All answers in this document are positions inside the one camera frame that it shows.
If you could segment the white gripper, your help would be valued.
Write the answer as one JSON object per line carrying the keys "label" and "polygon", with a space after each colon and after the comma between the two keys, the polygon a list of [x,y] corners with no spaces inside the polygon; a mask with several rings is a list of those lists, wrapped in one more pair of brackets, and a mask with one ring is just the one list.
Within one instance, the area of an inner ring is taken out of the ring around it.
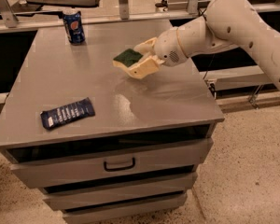
{"label": "white gripper", "polygon": [[156,55],[148,56],[143,61],[129,67],[127,74],[136,79],[142,79],[158,72],[163,64],[173,67],[184,63],[188,59],[180,47],[176,27],[163,32],[158,38],[153,37],[136,45],[133,50],[142,55],[150,53],[159,57]]}

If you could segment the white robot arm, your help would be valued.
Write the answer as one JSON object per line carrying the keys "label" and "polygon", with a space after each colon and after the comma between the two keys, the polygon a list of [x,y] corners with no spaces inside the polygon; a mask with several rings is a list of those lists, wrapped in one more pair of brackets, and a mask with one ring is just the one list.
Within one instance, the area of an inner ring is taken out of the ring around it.
{"label": "white robot arm", "polygon": [[211,0],[205,15],[137,45],[134,50],[143,57],[127,73],[141,79],[162,65],[176,66],[233,46],[244,50],[280,91],[280,33],[247,0]]}

